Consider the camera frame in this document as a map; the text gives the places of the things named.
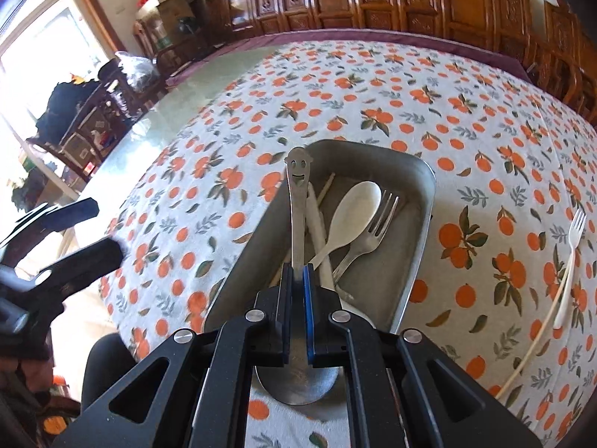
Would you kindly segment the orange print tablecloth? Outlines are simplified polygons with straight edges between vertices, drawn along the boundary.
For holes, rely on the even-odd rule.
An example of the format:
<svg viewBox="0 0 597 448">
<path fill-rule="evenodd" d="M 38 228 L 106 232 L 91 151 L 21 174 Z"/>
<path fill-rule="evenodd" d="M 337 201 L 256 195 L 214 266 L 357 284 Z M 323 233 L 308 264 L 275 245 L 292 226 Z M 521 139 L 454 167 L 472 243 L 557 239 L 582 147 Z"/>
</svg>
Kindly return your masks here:
<svg viewBox="0 0 597 448">
<path fill-rule="evenodd" d="M 167 96 L 132 129 L 140 146 L 108 184 L 108 234 L 128 246 L 99 293 L 142 360 L 181 328 L 203 332 L 240 295 L 232 271 L 295 147 L 436 192 L 404 326 L 425 333 L 545 447 L 567 440 L 596 388 L 596 133 L 550 95 L 468 58 L 403 44 L 304 41 L 239 54 Z"/>
</svg>

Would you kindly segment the grey metal utensil tray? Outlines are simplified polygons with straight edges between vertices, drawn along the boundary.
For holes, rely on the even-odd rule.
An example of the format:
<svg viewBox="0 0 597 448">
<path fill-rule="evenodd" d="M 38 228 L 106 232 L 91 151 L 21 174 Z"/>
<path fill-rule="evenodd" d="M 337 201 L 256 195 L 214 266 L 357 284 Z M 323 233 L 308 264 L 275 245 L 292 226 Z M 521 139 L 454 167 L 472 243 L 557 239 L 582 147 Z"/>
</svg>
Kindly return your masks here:
<svg viewBox="0 0 597 448">
<path fill-rule="evenodd" d="M 423 257 L 436 178 L 422 159 L 371 144 L 316 141 L 311 183 L 324 221 L 362 181 L 378 184 L 384 198 L 367 230 L 330 255 L 341 296 L 380 330 L 398 332 Z M 204 327 L 219 328 L 246 311 L 259 290 L 274 283 L 290 250 L 290 199 L 283 186 L 267 207 L 224 283 L 216 289 Z"/>
</svg>

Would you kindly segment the large white plastic spoon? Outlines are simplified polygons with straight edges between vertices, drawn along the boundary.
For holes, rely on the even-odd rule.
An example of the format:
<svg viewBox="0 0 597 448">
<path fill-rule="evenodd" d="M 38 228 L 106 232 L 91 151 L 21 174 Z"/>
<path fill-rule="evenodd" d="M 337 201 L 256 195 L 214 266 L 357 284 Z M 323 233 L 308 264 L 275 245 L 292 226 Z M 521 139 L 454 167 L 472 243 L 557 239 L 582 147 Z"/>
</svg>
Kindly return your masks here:
<svg viewBox="0 0 597 448">
<path fill-rule="evenodd" d="M 354 241 L 368 226 L 381 204 L 381 187 L 372 181 L 352 186 L 336 207 L 328 241 L 311 260 L 314 270 L 334 251 Z"/>
</svg>

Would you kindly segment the small white plastic spoon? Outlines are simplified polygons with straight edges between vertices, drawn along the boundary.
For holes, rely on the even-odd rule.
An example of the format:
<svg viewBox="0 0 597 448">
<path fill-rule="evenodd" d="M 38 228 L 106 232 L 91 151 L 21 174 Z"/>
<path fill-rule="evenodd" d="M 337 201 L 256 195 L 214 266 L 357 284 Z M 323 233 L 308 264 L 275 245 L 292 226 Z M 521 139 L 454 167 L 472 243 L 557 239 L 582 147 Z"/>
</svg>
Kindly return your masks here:
<svg viewBox="0 0 597 448">
<path fill-rule="evenodd" d="M 309 188 L 307 189 L 306 221 L 316 255 L 325 246 L 328 239 L 324 239 L 324 221 L 320 214 L 320 210 L 317 204 L 317 199 L 315 197 L 315 192 L 312 184 L 309 184 Z M 315 271 L 319 271 L 319 276 L 323 288 L 339 292 L 339 290 L 336 288 L 336 284 L 333 279 L 333 269 L 331 266 L 329 256 Z"/>
</svg>

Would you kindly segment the white plastic fork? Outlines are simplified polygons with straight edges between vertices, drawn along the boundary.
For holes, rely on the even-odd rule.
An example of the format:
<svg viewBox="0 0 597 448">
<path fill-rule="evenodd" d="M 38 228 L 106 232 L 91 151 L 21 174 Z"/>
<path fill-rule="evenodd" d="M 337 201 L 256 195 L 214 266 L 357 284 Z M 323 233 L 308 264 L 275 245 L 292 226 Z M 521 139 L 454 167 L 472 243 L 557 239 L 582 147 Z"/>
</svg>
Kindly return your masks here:
<svg viewBox="0 0 597 448">
<path fill-rule="evenodd" d="M 584 228 L 586 224 L 587 215 L 582 207 L 579 207 L 574 214 L 570 229 L 568 232 L 568 246 L 570 255 L 565 268 L 563 284 L 559 290 L 559 303 L 557 304 L 556 316 L 553 319 L 553 328 L 559 330 L 563 328 L 565 317 L 568 310 L 569 300 L 568 294 L 572 288 L 573 271 L 576 261 L 576 250 L 580 244 Z"/>
</svg>

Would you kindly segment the metal fork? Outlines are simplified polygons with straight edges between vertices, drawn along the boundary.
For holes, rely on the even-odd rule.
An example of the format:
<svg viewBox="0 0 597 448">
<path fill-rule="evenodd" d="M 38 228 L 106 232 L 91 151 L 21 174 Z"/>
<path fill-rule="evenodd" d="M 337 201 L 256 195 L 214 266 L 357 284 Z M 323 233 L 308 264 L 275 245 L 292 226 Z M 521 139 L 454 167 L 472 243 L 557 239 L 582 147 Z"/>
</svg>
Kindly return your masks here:
<svg viewBox="0 0 597 448">
<path fill-rule="evenodd" d="M 365 230 L 350 243 L 347 254 L 334 269 L 333 279 L 335 284 L 339 283 L 342 275 L 354 261 L 361 256 L 374 252 L 381 245 L 400 206 L 401 200 L 398 194 L 388 190 L 382 193 L 381 204 L 373 219 Z"/>
</svg>

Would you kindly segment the purple table cover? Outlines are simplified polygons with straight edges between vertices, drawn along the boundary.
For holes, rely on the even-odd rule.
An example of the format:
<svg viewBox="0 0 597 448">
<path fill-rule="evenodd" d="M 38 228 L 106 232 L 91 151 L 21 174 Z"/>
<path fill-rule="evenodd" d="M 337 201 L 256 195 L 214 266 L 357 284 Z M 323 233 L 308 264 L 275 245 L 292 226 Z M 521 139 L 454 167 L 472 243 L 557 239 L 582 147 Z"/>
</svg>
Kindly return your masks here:
<svg viewBox="0 0 597 448">
<path fill-rule="evenodd" d="M 428 37 L 428 35 L 408 34 L 407 32 L 392 30 L 334 28 L 264 34 L 259 35 L 259 37 L 244 38 L 244 40 L 224 44 L 223 47 L 219 47 L 213 54 L 210 54 L 198 63 L 190 64 L 181 71 L 176 71 L 172 77 L 167 77 L 166 85 L 175 87 L 181 84 L 192 73 L 215 58 L 226 54 L 253 51 L 260 49 L 260 47 L 275 47 L 282 46 L 283 44 L 300 43 L 301 41 L 365 41 L 366 43 L 406 44 L 407 46 L 422 47 L 422 49 L 430 49 L 462 58 L 469 58 L 506 71 L 525 82 L 531 82 L 523 65 L 514 58 L 480 49 L 479 47 L 473 47 L 469 44 L 448 41 L 439 37 Z"/>
</svg>

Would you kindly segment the carved wooden chair row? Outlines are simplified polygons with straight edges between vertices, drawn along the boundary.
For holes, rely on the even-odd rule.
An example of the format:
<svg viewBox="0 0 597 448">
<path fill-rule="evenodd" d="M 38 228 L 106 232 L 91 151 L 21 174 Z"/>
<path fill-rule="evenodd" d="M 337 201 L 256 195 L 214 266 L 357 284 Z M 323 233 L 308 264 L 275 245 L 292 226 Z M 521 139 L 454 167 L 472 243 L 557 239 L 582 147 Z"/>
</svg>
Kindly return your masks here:
<svg viewBox="0 0 597 448">
<path fill-rule="evenodd" d="M 207 0 L 206 17 L 178 17 L 178 43 L 151 51 L 165 75 L 202 59 L 216 44 L 266 34 L 360 28 L 439 37 L 505 55 L 530 81 L 596 121 L 596 46 L 565 0 L 543 3 L 544 33 L 531 0 Z"/>
</svg>

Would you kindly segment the metal smiley face spoon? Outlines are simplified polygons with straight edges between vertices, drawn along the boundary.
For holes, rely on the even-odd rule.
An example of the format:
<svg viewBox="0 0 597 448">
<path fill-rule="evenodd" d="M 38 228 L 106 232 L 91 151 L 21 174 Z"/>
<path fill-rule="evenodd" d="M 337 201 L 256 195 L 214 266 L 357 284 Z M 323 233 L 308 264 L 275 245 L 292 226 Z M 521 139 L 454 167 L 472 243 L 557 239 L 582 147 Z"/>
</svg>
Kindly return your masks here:
<svg viewBox="0 0 597 448">
<path fill-rule="evenodd" d="M 281 321 L 285 363 L 281 367 L 258 367 L 257 376 L 276 401 L 291 407 L 305 407 L 321 401 L 332 391 L 337 367 L 315 368 L 307 362 L 306 315 L 304 314 L 304 228 L 307 187 L 312 158 L 302 147 L 293 148 L 285 159 L 290 197 L 290 262 L 283 267 L 280 291 L 284 303 L 276 310 Z"/>
</svg>

